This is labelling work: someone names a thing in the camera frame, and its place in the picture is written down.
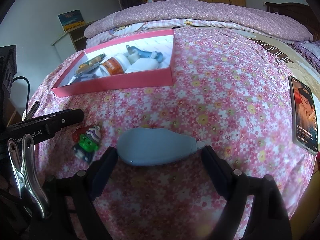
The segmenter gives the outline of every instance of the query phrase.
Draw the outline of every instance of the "green toy figure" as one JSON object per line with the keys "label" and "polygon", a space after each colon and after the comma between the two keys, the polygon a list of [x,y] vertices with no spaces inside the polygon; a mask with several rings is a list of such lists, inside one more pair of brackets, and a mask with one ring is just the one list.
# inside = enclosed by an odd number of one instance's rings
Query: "green toy figure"
{"label": "green toy figure", "polygon": [[79,142],[73,146],[76,157],[91,163],[94,151],[99,149],[100,140],[100,127],[97,125],[90,127],[85,134],[80,134]]}

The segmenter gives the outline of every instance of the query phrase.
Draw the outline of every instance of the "metal clip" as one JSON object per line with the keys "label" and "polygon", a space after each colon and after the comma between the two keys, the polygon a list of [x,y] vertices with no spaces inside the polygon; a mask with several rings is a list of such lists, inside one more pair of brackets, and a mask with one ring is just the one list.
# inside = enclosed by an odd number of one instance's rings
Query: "metal clip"
{"label": "metal clip", "polygon": [[40,101],[36,101],[33,104],[33,106],[31,107],[29,113],[26,113],[26,117],[25,117],[24,121],[30,120],[33,117],[33,115],[35,114],[35,112],[38,110],[39,106],[40,106]]}
{"label": "metal clip", "polygon": [[43,219],[46,218],[49,212],[49,200],[40,186],[36,174],[32,136],[26,134],[22,138],[22,160],[18,146],[13,139],[8,140],[8,151],[20,198],[22,198],[21,192],[23,188],[25,188],[35,200],[41,217]]}

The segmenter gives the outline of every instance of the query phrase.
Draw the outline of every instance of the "phone screen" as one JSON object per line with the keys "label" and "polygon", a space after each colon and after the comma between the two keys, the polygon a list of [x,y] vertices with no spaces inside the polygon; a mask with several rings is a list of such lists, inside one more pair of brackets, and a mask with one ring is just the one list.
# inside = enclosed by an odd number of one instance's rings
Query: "phone screen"
{"label": "phone screen", "polygon": [[297,140],[314,152],[318,151],[318,126],[316,108],[310,88],[294,77],[290,77],[296,108]]}

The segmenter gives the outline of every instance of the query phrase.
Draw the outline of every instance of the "painting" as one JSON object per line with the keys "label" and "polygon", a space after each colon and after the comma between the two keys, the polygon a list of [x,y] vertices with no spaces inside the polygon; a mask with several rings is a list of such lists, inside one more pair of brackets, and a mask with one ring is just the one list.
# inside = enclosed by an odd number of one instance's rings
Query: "painting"
{"label": "painting", "polygon": [[59,14],[58,17],[65,32],[85,25],[80,10]]}

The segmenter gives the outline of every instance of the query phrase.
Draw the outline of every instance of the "screw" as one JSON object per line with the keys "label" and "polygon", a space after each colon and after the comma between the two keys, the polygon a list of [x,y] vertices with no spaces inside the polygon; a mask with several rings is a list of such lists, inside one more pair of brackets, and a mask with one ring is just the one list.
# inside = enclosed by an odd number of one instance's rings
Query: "screw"
{"label": "screw", "polygon": [[240,176],[242,174],[241,170],[234,170],[233,173],[237,176]]}
{"label": "screw", "polygon": [[273,181],[273,177],[270,174],[267,174],[264,177],[269,181]]}
{"label": "screw", "polygon": [[79,177],[84,176],[84,175],[85,175],[85,170],[80,170],[80,171],[78,171],[78,172],[77,172],[77,175],[78,175]]}
{"label": "screw", "polygon": [[54,179],[54,176],[53,175],[48,175],[47,176],[47,181],[52,181]]}

